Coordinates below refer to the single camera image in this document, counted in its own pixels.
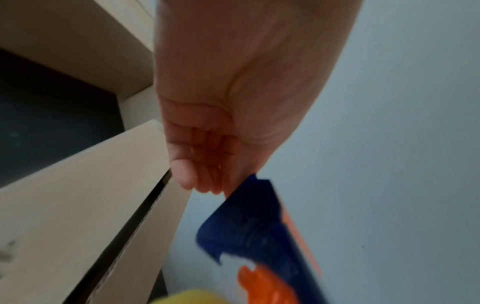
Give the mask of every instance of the blue plastic part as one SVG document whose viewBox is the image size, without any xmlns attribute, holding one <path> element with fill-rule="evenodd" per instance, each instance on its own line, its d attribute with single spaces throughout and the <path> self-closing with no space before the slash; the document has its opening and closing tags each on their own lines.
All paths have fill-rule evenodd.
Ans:
<svg viewBox="0 0 480 304">
<path fill-rule="evenodd" d="M 301 304 L 327 303 L 282 223 L 282 207 L 268 180 L 247 178 L 200 227 L 196 242 L 219 264 L 228 253 L 267 266 L 295 290 Z"/>
</svg>

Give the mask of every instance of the cardboard box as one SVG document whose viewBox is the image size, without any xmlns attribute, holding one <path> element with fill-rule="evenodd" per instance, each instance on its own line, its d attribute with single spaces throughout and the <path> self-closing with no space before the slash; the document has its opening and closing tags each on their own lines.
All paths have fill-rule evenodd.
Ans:
<svg viewBox="0 0 480 304">
<path fill-rule="evenodd" d="M 0 189 L 0 302 L 146 303 L 190 197 L 168 169 L 151 121 Z"/>
</svg>

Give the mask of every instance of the yellow plastic part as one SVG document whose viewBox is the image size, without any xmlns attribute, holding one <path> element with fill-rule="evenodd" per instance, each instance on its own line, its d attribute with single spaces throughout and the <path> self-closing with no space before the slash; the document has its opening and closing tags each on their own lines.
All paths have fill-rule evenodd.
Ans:
<svg viewBox="0 0 480 304">
<path fill-rule="evenodd" d="M 206 291 L 193 289 L 156 300 L 151 304 L 229 304 L 224 299 Z"/>
</svg>

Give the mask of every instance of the skin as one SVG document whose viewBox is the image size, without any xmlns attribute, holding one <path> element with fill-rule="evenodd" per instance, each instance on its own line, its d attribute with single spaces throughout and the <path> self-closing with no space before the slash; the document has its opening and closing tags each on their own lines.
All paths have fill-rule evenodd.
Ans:
<svg viewBox="0 0 480 304">
<path fill-rule="evenodd" d="M 164 0 L 155 87 L 174 179 L 229 196 L 325 85 L 360 0 Z"/>
</svg>

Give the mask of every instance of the orange plastic part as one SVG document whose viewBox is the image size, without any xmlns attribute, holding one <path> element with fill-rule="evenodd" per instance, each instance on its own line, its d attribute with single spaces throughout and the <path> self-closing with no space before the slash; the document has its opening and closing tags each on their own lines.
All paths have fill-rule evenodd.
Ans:
<svg viewBox="0 0 480 304">
<path fill-rule="evenodd" d="M 248 304 L 299 304 L 295 291 L 265 266 L 254 271 L 242 266 L 238 282 L 248 293 Z"/>
</svg>

